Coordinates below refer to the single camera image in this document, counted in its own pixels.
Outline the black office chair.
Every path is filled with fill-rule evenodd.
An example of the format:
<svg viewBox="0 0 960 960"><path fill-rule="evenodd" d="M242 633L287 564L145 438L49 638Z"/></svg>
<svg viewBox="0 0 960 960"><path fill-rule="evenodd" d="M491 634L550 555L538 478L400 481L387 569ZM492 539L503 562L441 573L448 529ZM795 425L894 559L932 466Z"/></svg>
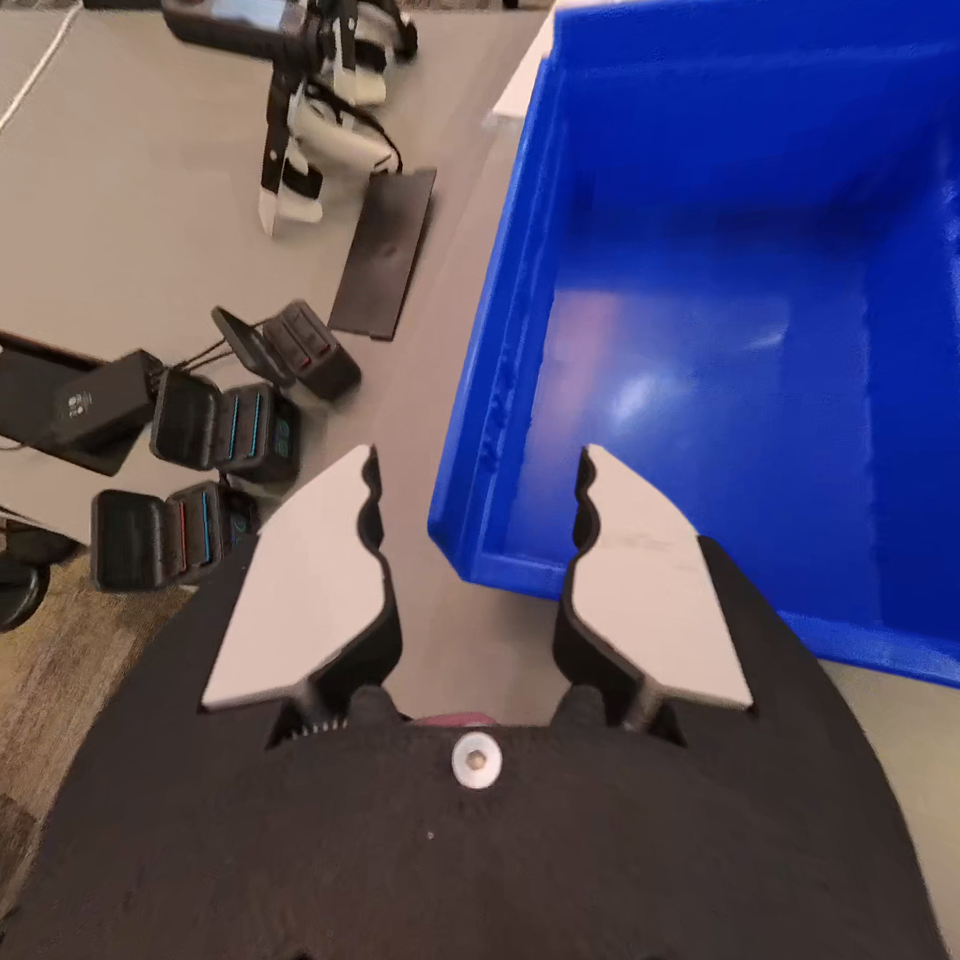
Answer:
<svg viewBox="0 0 960 960"><path fill-rule="evenodd" d="M26 623L42 605L51 570L70 561L82 546L69 536L14 519L2 523L1 632Z"/></svg>

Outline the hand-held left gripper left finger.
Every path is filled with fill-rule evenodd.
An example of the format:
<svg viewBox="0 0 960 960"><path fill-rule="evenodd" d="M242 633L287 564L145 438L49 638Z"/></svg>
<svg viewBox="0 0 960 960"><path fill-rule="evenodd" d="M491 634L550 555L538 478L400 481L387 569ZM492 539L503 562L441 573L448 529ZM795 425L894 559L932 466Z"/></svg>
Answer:
<svg viewBox="0 0 960 960"><path fill-rule="evenodd" d="M360 443L258 535L199 709L275 705L272 739L349 727L354 694L397 667L402 625L382 552L378 450Z"/></svg>

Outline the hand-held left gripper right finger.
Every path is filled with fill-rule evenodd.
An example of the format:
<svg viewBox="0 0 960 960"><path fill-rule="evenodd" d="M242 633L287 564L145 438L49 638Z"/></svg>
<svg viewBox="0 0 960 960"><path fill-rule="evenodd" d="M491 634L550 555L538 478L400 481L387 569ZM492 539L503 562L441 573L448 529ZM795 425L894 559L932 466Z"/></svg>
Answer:
<svg viewBox="0 0 960 960"><path fill-rule="evenodd" d="M574 487L574 555L558 601L553 656L604 724L636 730L668 701L754 706L700 536L626 463L591 443Z"/></svg>

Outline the black handheld device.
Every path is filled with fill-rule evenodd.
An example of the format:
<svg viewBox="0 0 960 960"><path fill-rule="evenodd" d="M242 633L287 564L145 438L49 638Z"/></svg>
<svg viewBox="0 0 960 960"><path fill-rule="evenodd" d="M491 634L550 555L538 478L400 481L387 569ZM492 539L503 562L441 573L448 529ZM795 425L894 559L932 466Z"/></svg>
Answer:
<svg viewBox="0 0 960 960"><path fill-rule="evenodd" d="M306 9L284 1L162 1L164 22L181 42L249 59L306 66Z"/></svg>

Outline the grey desk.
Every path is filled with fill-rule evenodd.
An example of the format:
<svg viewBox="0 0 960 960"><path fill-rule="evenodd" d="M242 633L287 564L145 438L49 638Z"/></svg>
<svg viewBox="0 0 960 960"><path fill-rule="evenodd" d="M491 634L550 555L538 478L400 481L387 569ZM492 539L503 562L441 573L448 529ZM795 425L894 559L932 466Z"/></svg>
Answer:
<svg viewBox="0 0 960 960"><path fill-rule="evenodd" d="M310 470L376 445L385 550L404 649L387 682L407 714L546 720L563 681L557 604L475 583L430 538L428 507L521 128L485 126L538 30L519 13L415 15L419 61L387 128L437 166L436 211L396 338L348 338L363 383L319 427ZM2 328L112 358L168 362L214 337L210 308L248 320L302 297L327 315L359 210L268 239L254 187L269 69L187 47L162 18L83 12L2 133ZM935 890L958 871L958 691L836 661L829 675L878 746Z"/></svg>

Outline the white strapped device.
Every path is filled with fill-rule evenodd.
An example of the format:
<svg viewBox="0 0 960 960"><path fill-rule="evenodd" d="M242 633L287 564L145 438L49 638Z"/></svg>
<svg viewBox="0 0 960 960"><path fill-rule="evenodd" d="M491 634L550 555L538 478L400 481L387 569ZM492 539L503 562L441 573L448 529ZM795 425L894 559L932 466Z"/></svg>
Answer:
<svg viewBox="0 0 960 960"><path fill-rule="evenodd" d="M273 66L257 202L266 235L280 221L322 220L325 163L367 176L403 171L401 152L374 114L323 81Z"/></svg>
<svg viewBox="0 0 960 960"><path fill-rule="evenodd" d="M395 1L308 2L324 23L318 79L362 107L383 104L387 71L419 53L417 26Z"/></svg>

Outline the blue plastic bin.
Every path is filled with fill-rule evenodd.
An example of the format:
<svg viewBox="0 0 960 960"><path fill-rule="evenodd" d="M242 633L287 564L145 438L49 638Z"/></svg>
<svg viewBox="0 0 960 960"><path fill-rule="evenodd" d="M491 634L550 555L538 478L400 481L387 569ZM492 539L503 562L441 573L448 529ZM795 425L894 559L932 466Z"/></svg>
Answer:
<svg viewBox="0 0 960 960"><path fill-rule="evenodd" d="M427 529L559 598L581 450L817 657L958 688L959 3L569 7Z"/></svg>

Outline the black battery charger case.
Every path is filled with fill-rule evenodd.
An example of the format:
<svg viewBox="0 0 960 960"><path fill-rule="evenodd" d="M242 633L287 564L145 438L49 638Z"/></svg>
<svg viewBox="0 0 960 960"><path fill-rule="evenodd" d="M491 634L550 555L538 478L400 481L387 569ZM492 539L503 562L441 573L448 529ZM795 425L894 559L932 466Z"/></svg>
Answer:
<svg viewBox="0 0 960 960"><path fill-rule="evenodd" d="M256 498L204 481L166 498L106 489L91 502L90 578L106 594L192 587L259 529Z"/></svg>
<svg viewBox="0 0 960 960"><path fill-rule="evenodd" d="M212 308L211 319L241 365L280 390L300 386L317 400L334 403L361 383L352 355L302 299L258 325L220 306Z"/></svg>
<svg viewBox="0 0 960 960"><path fill-rule="evenodd" d="M150 451L195 472L290 485L301 466L301 412L266 381L221 390L170 368L159 379Z"/></svg>

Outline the black flat plate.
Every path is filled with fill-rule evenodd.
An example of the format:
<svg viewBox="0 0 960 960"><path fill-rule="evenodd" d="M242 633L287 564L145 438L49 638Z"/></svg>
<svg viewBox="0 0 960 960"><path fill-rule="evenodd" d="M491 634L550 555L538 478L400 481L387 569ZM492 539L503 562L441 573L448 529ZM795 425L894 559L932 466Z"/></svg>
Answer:
<svg viewBox="0 0 960 960"><path fill-rule="evenodd" d="M373 174L331 308L330 330L393 341L421 246L437 170Z"/></svg>

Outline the black power adapter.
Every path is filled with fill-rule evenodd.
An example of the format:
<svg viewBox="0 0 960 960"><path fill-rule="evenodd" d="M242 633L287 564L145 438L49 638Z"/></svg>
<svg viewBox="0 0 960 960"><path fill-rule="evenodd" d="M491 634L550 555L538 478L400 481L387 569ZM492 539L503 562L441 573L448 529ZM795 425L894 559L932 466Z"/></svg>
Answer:
<svg viewBox="0 0 960 960"><path fill-rule="evenodd" d="M164 372L143 350L90 366L3 349L2 450L35 450L114 476L153 418Z"/></svg>

